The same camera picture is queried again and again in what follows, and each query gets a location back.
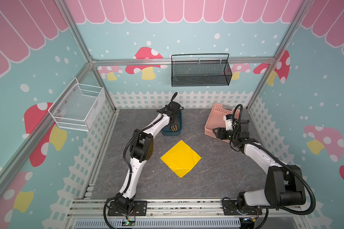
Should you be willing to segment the dark teal plastic tub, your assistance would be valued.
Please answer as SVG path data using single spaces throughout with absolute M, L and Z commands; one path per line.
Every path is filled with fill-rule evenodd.
M 182 126 L 183 126 L 182 125 L 182 112 L 181 112 L 181 110 L 178 112 L 176 117 L 177 117 L 177 119 L 174 121 L 173 124 L 167 125 L 161 130 L 161 133 L 164 136 L 178 136 L 178 135 L 180 135 L 180 133 L 182 131 Z M 178 132 L 173 132 L 171 130 L 171 126 L 174 126 L 174 125 L 177 125 Z

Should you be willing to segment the yellow paper napkin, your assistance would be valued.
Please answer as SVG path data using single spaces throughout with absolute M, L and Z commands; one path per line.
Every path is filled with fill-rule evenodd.
M 161 160 L 179 178 L 183 178 L 197 165 L 201 157 L 189 145 L 180 140 L 161 157 Z

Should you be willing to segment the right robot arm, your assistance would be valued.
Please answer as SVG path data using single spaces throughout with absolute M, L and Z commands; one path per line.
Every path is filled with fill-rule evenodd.
M 263 189 L 241 192 L 237 208 L 247 207 L 281 209 L 295 215 L 309 215 L 316 208 L 315 195 L 303 179 L 301 169 L 288 165 L 249 136 L 248 122 L 228 120 L 228 126 L 213 129 L 216 138 L 228 140 L 230 147 L 250 157 L 266 173 Z

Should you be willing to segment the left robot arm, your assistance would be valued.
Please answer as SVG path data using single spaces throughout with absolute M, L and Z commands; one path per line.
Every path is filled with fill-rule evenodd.
M 123 151 L 123 160 L 128 166 L 128 173 L 120 191 L 108 198 L 104 205 L 104 213 L 110 208 L 124 215 L 133 212 L 137 184 L 144 165 L 153 155 L 154 137 L 166 126 L 171 126 L 177 120 L 181 105 L 171 101 L 165 107 L 157 110 L 156 118 L 142 129 L 134 130 L 131 139 Z

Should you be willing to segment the pink perforated plastic basket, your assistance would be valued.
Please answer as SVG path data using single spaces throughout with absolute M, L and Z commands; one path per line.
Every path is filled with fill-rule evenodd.
M 210 112 L 210 115 L 208 117 L 208 120 L 205 124 L 204 134 L 217 139 L 213 133 L 213 129 L 217 127 L 225 127 L 225 122 L 223 120 L 223 117 L 227 114 L 233 114 L 235 116 L 235 121 L 238 121 L 242 108 L 243 108 L 242 104 L 238 104 L 232 110 L 225 109 L 222 104 L 219 104 L 219 103 L 214 104 L 212 111 Z

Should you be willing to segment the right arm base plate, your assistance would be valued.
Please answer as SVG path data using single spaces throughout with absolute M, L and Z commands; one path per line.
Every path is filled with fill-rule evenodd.
M 222 198 L 221 205 L 225 216 L 261 216 L 261 208 L 245 206 L 234 198 Z

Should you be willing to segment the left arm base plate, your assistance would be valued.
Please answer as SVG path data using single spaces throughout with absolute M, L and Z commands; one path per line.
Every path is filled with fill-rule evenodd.
M 106 207 L 108 216 L 146 216 L 147 201 L 112 201 L 109 207 Z

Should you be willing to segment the aluminium front rail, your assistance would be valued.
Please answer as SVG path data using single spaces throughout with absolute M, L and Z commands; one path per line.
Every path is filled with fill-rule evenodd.
M 219 198 L 145 199 L 145 218 L 208 218 L 224 217 L 222 201 Z M 67 218 L 103 217 L 104 199 L 77 199 L 71 206 Z

